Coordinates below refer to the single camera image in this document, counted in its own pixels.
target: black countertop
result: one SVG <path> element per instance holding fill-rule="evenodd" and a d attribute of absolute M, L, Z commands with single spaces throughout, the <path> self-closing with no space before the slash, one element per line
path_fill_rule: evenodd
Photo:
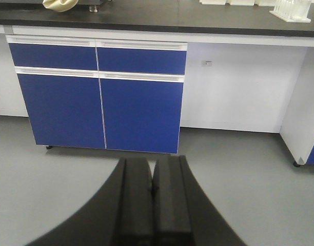
<path fill-rule="evenodd" d="M 286 23 L 272 7 L 202 5 L 199 0 L 114 0 L 99 13 L 87 6 L 57 13 L 42 5 L 0 4 L 0 24 L 182 33 L 314 37 L 311 23 Z"/>

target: electrical outlet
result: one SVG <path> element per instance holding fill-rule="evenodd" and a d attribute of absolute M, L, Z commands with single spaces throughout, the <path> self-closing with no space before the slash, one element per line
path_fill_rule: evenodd
<path fill-rule="evenodd" d="M 212 61 L 211 60 L 203 60 L 202 61 L 202 67 L 211 67 Z"/>

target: drawer handle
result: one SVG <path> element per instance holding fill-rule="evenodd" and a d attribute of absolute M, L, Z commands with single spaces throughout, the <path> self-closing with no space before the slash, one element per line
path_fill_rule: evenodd
<path fill-rule="evenodd" d="M 105 43 L 106 47 L 109 48 L 122 48 L 122 49 L 145 49 L 145 50 L 181 50 L 180 45 L 154 45 L 154 44 L 115 44 Z"/>
<path fill-rule="evenodd" d="M 143 50 L 187 50 L 186 43 L 135 40 L 97 40 L 98 47 Z"/>
<path fill-rule="evenodd" d="M 178 83 L 183 83 L 184 81 L 184 76 L 182 75 L 123 73 L 123 72 L 102 72 L 100 73 L 100 78 L 178 82 Z"/>
<path fill-rule="evenodd" d="M 25 36 L 7 36 L 8 43 L 30 44 L 30 45 L 60 45 L 60 46 L 83 46 L 95 47 L 94 40 L 76 40 L 70 38 L 48 38 L 48 37 L 25 37 Z"/>
<path fill-rule="evenodd" d="M 92 78 L 99 77 L 97 71 L 73 70 L 73 69 L 15 67 L 15 71 L 16 73 L 22 73 L 22 74 L 69 76 L 69 77 L 92 77 Z"/>

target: white container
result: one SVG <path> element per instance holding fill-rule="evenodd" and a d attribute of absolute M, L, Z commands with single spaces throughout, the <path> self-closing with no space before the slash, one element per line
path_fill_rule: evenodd
<path fill-rule="evenodd" d="M 201 4 L 225 5 L 227 0 L 200 0 Z"/>
<path fill-rule="evenodd" d="M 255 4 L 255 0 L 231 0 L 230 5 L 236 6 L 253 6 Z"/>
<path fill-rule="evenodd" d="M 277 0 L 270 13 L 286 22 L 310 23 L 310 5 L 311 0 Z"/>
<path fill-rule="evenodd" d="M 276 0 L 256 0 L 255 4 L 258 6 L 273 7 L 276 4 Z"/>

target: blue drawer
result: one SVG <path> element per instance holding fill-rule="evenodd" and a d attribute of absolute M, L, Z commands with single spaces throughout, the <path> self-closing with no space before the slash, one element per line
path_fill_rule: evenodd
<path fill-rule="evenodd" d="M 94 47 L 9 44 L 13 62 L 20 67 L 96 70 Z"/>
<path fill-rule="evenodd" d="M 98 48 L 99 69 L 114 72 L 184 74 L 186 51 Z"/>

